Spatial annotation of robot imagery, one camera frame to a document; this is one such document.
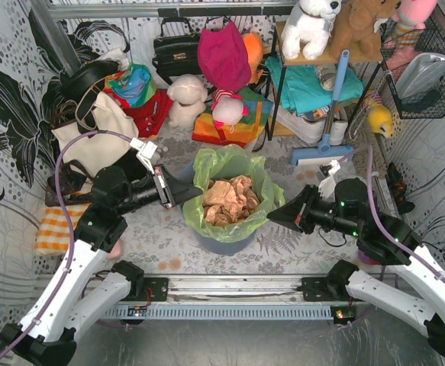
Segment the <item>green trash bag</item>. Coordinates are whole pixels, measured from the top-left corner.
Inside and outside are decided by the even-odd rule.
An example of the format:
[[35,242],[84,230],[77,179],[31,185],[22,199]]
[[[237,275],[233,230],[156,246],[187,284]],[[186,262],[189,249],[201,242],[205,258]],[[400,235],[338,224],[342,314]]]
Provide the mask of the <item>green trash bag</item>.
[[182,206],[187,225],[217,242],[247,239],[285,203],[283,189],[272,182],[265,161],[237,145],[200,149],[190,182],[202,194]]

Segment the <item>blue floor squeegee mop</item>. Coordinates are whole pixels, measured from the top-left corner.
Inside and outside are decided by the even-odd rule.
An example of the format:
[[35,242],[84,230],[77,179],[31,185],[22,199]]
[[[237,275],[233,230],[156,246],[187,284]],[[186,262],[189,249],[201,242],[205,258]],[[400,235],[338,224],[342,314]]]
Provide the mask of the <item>blue floor squeegee mop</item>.
[[353,147],[351,145],[332,146],[330,144],[334,114],[337,109],[349,59],[350,51],[348,49],[343,50],[337,65],[337,77],[332,94],[332,103],[326,117],[321,141],[313,148],[293,149],[290,155],[290,165],[327,165],[332,160],[342,163],[353,155]]

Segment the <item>blue trash bin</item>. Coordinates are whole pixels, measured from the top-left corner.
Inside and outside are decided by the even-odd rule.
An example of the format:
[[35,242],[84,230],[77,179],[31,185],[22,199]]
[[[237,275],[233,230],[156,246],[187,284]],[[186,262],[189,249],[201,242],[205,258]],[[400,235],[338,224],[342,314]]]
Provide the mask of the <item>blue trash bin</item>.
[[[193,169],[193,162],[190,162],[184,169],[184,171],[181,173],[179,178],[182,181],[190,182],[193,180],[194,176],[195,176],[195,171]],[[251,244],[256,235],[256,231],[254,231],[246,239],[242,239],[240,241],[219,242],[215,239],[204,237],[194,230],[191,231],[193,232],[201,248],[217,255],[227,255],[227,256],[232,256],[237,254],[238,252],[243,251],[246,247],[248,247]]]

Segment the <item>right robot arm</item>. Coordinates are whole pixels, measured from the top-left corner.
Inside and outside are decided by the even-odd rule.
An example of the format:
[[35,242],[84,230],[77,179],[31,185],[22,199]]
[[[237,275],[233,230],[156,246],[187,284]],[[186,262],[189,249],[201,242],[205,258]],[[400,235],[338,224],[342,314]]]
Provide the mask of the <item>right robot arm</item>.
[[334,198],[325,201],[316,186],[306,185],[267,217],[300,233],[323,229],[356,239],[365,256],[404,279],[416,294],[383,284],[345,260],[327,273],[327,289],[337,299],[363,300],[401,319],[445,358],[445,272],[428,247],[403,221],[378,212],[372,190],[358,178],[337,183]]

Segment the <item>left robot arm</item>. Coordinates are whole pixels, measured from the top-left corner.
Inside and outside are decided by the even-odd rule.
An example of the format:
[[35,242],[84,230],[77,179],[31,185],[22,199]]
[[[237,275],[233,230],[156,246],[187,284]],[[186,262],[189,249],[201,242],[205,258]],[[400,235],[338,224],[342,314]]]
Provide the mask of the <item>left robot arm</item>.
[[80,217],[60,267],[35,305],[18,323],[0,332],[0,359],[14,352],[33,365],[67,365],[82,335],[105,311],[126,297],[146,293],[144,272],[122,260],[97,288],[81,295],[99,265],[127,229],[126,213],[154,201],[171,208],[202,194],[157,165],[131,183],[118,166],[98,172],[90,192],[92,204]]

